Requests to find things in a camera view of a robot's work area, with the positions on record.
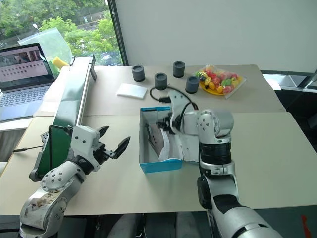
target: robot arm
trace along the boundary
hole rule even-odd
[[[73,156],[47,172],[40,188],[25,202],[20,213],[20,236],[48,238],[56,234],[68,202],[79,191],[86,175],[98,171],[108,158],[117,159],[124,152],[130,137],[124,139],[115,151],[105,149],[99,142],[108,128],[74,127],[70,144]]]
[[[231,160],[230,112],[187,110],[189,100],[170,91],[172,115],[165,119],[175,134],[199,138],[198,196],[207,209],[213,238],[281,238],[253,209],[239,204],[234,162]]]

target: table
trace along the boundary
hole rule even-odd
[[[140,107],[162,106],[161,103],[153,100],[149,94],[143,100],[117,96],[116,92],[121,83],[130,83],[146,87],[149,90],[154,86],[154,75],[158,72],[167,74],[167,83],[185,92],[186,79],[202,66],[188,66],[185,68],[183,78],[172,76],[171,66],[145,66],[146,79],[143,82],[133,80],[131,67],[126,66],[96,66],[97,81],[90,92],[86,102],[85,115],[138,115]],[[211,95],[199,88],[198,92],[189,97],[196,102],[199,108],[221,108],[231,112],[285,112],[275,92],[262,76],[256,65],[222,65],[221,68],[236,72],[247,78],[247,82],[239,88],[229,99]],[[43,107],[36,113],[37,116],[53,116],[58,102],[61,98],[67,70],[62,70],[57,79],[45,96]],[[154,95],[166,95],[167,90]]]
[[[313,205],[316,153],[289,113],[234,113],[232,158],[240,202],[254,209]],[[51,117],[34,118],[18,147],[39,145]],[[127,150],[91,173],[69,202],[66,215],[202,211],[197,195],[198,166],[144,174],[139,166],[139,116],[90,116],[84,124],[109,125],[101,139],[114,149],[130,135]],[[39,187],[27,179],[39,150],[15,153],[0,178],[0,214],[18,215]]]

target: laptop keyboard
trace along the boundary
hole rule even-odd
[[[26,103],[35,100],[41,100],[46,93],[47,88],[35,89],[32,91],[21,91],[15,93],[4,94],[0,99],[0,107],[13,104]]]

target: white wall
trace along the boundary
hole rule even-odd
[[[116,0],[130,65],[317,69],[317,0]]]

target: window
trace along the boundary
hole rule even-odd
[[[107,0],[0,0],[0,49],[55,27],[73,55],[94,54],[98,65],[123,64]],[[57,41],[51,37],[49,47]]]

